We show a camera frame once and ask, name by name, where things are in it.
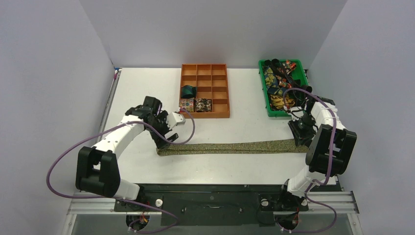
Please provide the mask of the olive floral patterned tie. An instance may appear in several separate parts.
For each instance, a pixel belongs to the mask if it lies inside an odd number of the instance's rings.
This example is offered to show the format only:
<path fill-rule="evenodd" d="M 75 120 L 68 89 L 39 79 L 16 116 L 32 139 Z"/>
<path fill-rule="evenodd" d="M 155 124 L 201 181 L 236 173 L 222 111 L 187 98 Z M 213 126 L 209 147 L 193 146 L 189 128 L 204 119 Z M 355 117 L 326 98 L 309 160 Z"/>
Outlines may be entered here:
<path fill-rule="evenodd" d="M 243 143 L 199 143 L 171 145 L 158 149 L 159 156 L 198 154 L 279 154 L 307 153 L 307 146 L 296 146 L 294 139 Z"/>

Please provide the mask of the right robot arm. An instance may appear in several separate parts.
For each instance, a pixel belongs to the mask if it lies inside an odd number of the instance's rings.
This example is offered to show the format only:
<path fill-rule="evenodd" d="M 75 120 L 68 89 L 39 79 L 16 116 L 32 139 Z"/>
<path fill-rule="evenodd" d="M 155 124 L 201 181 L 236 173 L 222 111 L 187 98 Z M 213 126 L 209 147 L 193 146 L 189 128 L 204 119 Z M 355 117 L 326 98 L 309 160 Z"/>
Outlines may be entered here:
<path fill-rule="evenodd" d="M 333 100 L 308 96 L 306 103 L 291 113 L 293 119 L 288 125 L 295 145 L 307 151 L 305 166 L 276 195 L 282 211 L 305 207 L 305 196 L 312 188 L 343 174 L 357 141 L 357 134 L 341 123 Z"/>

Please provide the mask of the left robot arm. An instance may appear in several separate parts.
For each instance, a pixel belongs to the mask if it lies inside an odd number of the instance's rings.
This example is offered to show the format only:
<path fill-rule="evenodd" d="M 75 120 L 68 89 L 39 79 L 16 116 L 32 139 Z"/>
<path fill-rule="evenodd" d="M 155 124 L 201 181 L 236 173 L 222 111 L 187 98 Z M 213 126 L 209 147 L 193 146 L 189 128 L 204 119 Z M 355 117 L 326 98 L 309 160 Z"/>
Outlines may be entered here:
<path fill-rule="evenodd" d="M 166 134 L 185 118 L 178 112 L 161 110 L 160 100 L 146 96 L 143 104 L 125 112 L 117 129 L 92 147 L 82 147 L 78 152 L 75 186 L 77 189 L 108 198 L 125 198 L 135 211 L 144 208 L 146 197 L 140 186 L 123 180 L 119 173 L 118 158 L 127 146 L 144 131 L 148 131 L 158 149 L 167 148 L 178 138 Z"/>

